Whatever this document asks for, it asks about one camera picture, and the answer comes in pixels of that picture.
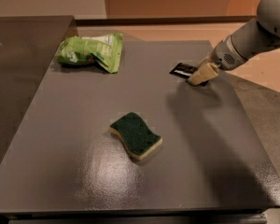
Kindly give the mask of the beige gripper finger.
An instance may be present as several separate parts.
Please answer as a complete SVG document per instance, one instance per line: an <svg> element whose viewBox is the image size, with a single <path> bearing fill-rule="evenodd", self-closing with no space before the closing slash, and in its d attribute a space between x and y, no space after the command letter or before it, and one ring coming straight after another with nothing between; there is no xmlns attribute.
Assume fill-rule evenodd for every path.
<svg viewBox="0 0 280 224"><path fill-rule="evenodd" d="M198 62L197 66L201 67L205 64L212 63L212 62L213 62L212 58L209 55L207 55Z"/></svg>
<svg viewBox="0 0 280 224"><path fill-rule="evenodd" d="M215 63L205 63L188 79L191 85L199 85L218 76L218 66Z"/></svg>

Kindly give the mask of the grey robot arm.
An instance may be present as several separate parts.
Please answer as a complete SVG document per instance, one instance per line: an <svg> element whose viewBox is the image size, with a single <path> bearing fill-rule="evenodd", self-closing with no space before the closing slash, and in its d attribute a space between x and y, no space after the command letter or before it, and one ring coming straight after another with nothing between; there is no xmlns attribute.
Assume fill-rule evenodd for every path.
<svg viewBox="0 0 280 224"><path fill-rule="evenodd" d="M199 85L231 71L254 56L280 48L280 0L260 0L257 15L221 40L199 63L188 83Z"/></svg>

